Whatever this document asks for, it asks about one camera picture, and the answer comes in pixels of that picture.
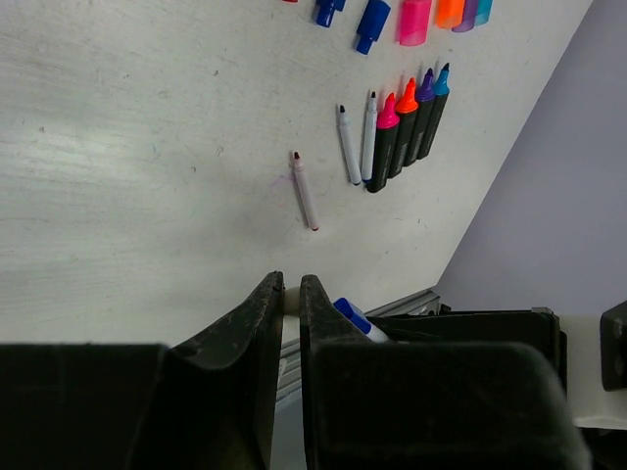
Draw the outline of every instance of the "white marker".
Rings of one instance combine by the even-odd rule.
[[[320,228],[317,223],[317,215],[315,214],[314,206],[314,193],[312,193],[312,187],[310,181],[307,179],[305,173],[305,166],[301,160],[301,156],[298,152],[294,152],[294,159],[292,159],[294,165],[294,174],[296,175],[296,182],[298,183],[298,191],[301,193],[301,199],[303,200],[303,207],[305,208],[305,216],[307,217],[307,225],[311,230],[316,231]]]
[[[353,137],[351,136],[351,122],[343,106],[340,106],[340,133],[342,134],[342,145],[344,146],[346,165],[349,168],[349,177],[354,185],[359,186],[362,183],[360,161],[355,152],[355,144],[353,144]]]
[[[376,134],[376,93],[372,92],[365,112],[365,128],[363,130],[362,180],[367,183],[372,179],[374,164],[374,136]]]

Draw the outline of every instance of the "pink marker cap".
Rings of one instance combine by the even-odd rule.
[[[401,5],[401,45],[419,46],[427,40],[431,0],[405,0]]]

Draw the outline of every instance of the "marker cap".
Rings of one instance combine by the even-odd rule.
[[[436,96],[444,96],[451,93],[449,89],[449,64],[446,64],[442,70],[440,70],[440,76],[438,76],[438,81],[433,85],[433,91]]]
[[[412,113],[418,109],[418,103],[415,101],[415,80],[413,77],[408,82],[408,85],[405,87],[405,94],[399,104],[396,105],[396,112],[399,115],[405,115],[407,113]]]
[[[385,106],[383,107],[383,111],[379,113],[376,119],[377,129],[389,129],[399,124],[401,119],[394,112],[395,104],[396,97],[394,96],[394,93],[390,93],[388,99],[385,100]]]
[[[431,0],[405,0],[401,4],[402,46],[419,46],[426,42],[430,15]]]
[[[323,27],[330,27],[335,11],[342,12],[346,0],[316,0],[318,5],[315,23]]]
[[[419,103],[425,101],[431,101],[435,98],[435,92],[433,91],[433,69],[429,69],[422,79],[422,85],[416,93],[416,98]]]
[[[479,0],[479,6],[477,7],[477,16],[474,21],[475,26],[485,24],[490,20],[490,13],[492,12],[492,0]]]
[[[477,8],[479,0],[466,0],[463,6],[463,19],[459,26],[453,28],[453,32],[468,32],[474,28],[474,22],[477,19]]]
[[[435,24],[442,29],[459,26],[463,20],[465,0],[440,0],[435,14]]]
[[[357,51],[367,55],[372,42],[377,41],[383,26],[390,15],[390,6],[382,0],[370,0],[363,12],[362,21],[357,28],[361,36]]]

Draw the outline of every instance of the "purple marker cap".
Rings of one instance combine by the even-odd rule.
[[[466,0],[463,6],[463,18],[461,24],[453,28],[453,32],[468,32],[474,28],[474,22],[477,20],[477,9],[479,8],[479,0]]]
[[[418,88],[418,92],[415,94],[416,99],[419,103],[424,103],[425,101],[431,101],[435,98],[435,92],[433,91],[433,69],[429,69],[427,73],[424,75],[424,79],[422,80],[422,85]]]

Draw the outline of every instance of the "dry erase marker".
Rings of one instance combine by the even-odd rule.
[[[405,166],[410,166],[418,160],[418,151],[420,150],[420,144],[424,138],[424,132],[427,130],[427,124],[431,117],[431,110],[433,110],[433,101],[435,100],[435,93],[433,92],[433,70],[425,74],[422,80],[422,85],[418,89],[417,98],[420,107],[418,108],[418,114],[415,118],[415,124],[413,125],[413,132],[411,133],[410,148],[408,154],[405,157]]]
[[[385,107],[379,113],[376,120],[376,136],[374,137],[374,166],[372,179],[368,183],[367,190],[370,193],[381,191],[388,179],[388,171],[392,162],[394,144],[399,131],[399,117],[394,112],[396,99],[394,93],[385,100]]]
[[[399,132],[396,136],[388,178],[393,178],[403,170],[417,112],[418,103],[415,101],[415,80],[411,78],[408,86],[405,88],[403,98],[396,105],[396,113],[399,115],[401,122],[399,123]]]
[[[360,172],[360,161],[355,152],[353,136],[351,135],[351,121],[346,113],[346,108],[340,106],[340,134],[342,135],[342,146],[344,147],[344,157],[349,168],[349,177],[355,186],[362,183],[362,173]]]
[[[307,217],[307,225],[311,230],[316,231],[320,228],[317,222],[317,214],[315,213],[314,205],[314,193],[310,186],[310,181],[307,179],[305,173],[305,166],[301,160],[301,156],[298,152],[294,152],[294,158],[292,159],[294,174],[296,175],[296,183],[298,184],[298,191],[301,193],[301,199],[303,200],[303,207],[305,208],[305,216]]]
[[[435,93],[435,100],[433,100],[433,111],[431,111],[431,117],[429,118],[429,123],[427,124],[427,130],[424,132],[424,139],[422,140],[422,145],[420,146],[420,151],[418,152],[418,159],[424,159],[429,152],[431,151],[431,145],[433,144],[433,139],[435,138],[435,134],[438,131],[438,125],[440,124],[440,119],[442,118],[442,113],[444,112],[444,107],[447,104],[447,100],[449,99],[449,93],[451,90],[449,89],[448,84],[449,79],[449,64],[446,64],[442,71],[440,71],[440,76],[438,76],[438,81],[433,85],[433,92]]]
[[[376,94],[372,92],[365,111],[365,127],[363,129],[362,180],[368,183],[372,179],[372,163],[374,162],[374,135],[376,134]]]

